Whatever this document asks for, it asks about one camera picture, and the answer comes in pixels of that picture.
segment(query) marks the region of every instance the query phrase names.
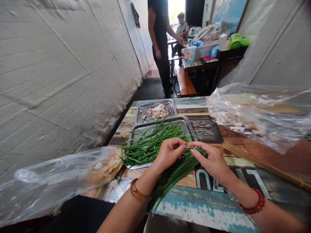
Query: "red beaded bracelet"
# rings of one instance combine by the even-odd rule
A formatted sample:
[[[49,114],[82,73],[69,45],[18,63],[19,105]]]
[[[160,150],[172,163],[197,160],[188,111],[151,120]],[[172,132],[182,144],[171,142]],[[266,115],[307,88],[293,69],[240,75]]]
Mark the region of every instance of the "red beaded bracelet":
[[[258,190],[258,189],[254,189],[256,191],[256,193],[258,194],[259,200],[256,204],[255,207],[251,207],[251,208],[245,208],[244,206],[242,206],[240,204],[240,207],[242,208],[242,210],[247,213],[247,214],[255,214],[258,213],[259,211],[262,210],[262,208],[265,206],[265,197],[263,196],[263,194]]]

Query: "wooden bench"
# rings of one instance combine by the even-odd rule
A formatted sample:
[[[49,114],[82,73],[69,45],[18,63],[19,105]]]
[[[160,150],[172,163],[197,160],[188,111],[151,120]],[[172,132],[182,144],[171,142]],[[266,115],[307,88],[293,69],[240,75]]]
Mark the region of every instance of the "wooden bench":
[[[183,67],[176,68],[174,89],[177,79],[180,88],[180,96],[178,98],[197,96],[197,91],[195,90],[188,73],[184,70]]]
[[[175,60],[179,60],[182,59],[182,56],[178,57],[178,56],[174,56],[172,58],[168,58],[168,61],[171,63],[171,78],[173,77],[173,71],[174,71],[174,61]]]

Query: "bracelet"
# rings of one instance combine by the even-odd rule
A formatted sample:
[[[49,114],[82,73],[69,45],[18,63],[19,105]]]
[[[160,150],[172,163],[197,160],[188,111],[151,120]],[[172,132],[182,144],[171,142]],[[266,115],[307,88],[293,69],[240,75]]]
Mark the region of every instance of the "bracelet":
[[[245,208],[244,206],[242,206],[240,204],[240,207],[242,208],[242,210],[247,213],[247,214],[255,214],[258,213],[259,211],[262,210],[262,208],[265,206],[265,197],[263,196],[263,194],[258,190],[258,189],[254,189],[253,190],[256,191],[256,193],[258,194],[259,200],[256,204],[255,207],[251,207],[251,208]]]
[[[138,180],[138,178],[134,179],[131,183],[131,192],[133,194],[133,196],[135,197],[135,199],[137,201],[141,201],[142,199],[148,199],[152,196],[152,194],[150,196],[146,196],[144,194],[142,194],[141,192],[138,191],[138,189],[135,186],[136,181]]]

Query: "seated person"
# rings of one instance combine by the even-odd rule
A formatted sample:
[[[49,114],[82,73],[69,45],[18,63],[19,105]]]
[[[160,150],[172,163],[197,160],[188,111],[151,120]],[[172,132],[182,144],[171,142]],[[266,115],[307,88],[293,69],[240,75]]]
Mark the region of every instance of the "seated person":
[[[188,36],[188,32],[189,32],[189,26],[188,26],[188,23],[185,22],[185,14],[180,12],[178,15],[177,15],[177,18],[178,18],[178,21],[179,21],[179,26],[176,30],[176,34],[179,35],[180,37],[182,37],[183,39],[185,39],[187,36]],[[174,57],[176,55],[176,52],[178,53],[178,56],[182,56],[181,54],[181,49],[183,47],[180,45],[180,44],[176,44],[174,47],[173,47],[173,50],[172,50],[172,57]]]

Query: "cup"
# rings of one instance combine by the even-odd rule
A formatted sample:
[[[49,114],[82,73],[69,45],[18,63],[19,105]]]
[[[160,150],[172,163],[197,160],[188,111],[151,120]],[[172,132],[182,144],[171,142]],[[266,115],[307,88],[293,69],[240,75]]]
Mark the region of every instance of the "cup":
[[[189,64],[193,64],[194,63],[194,56],[195,56],[196,49],[197,49],[196,46],[188,47],[188,60],[189,60]]]

